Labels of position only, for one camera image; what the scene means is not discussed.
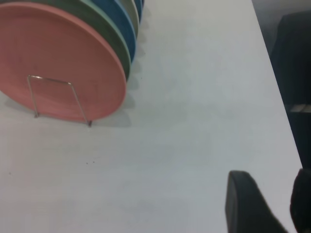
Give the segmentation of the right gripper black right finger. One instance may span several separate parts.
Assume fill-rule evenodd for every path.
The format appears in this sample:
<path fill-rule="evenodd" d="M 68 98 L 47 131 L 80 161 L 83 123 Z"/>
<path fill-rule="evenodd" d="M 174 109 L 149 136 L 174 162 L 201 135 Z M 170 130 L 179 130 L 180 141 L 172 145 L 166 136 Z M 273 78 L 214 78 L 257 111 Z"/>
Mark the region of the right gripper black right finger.
<path fill-rule="evenodd" d="M 298 233 L 311 232 L 311 170 L 300 169 L 291 196 L 291 217 Z"/>

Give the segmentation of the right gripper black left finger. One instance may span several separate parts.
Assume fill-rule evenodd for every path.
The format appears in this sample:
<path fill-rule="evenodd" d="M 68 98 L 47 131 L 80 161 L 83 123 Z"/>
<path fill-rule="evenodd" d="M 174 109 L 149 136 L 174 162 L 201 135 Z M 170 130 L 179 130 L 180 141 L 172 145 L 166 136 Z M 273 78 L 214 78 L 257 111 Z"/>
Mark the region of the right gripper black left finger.
<path fill-rule="evenodd" d="M 229 233 L 285 233 L 252 176 L 245 171 L 228 174 L 225 216 Z"/>

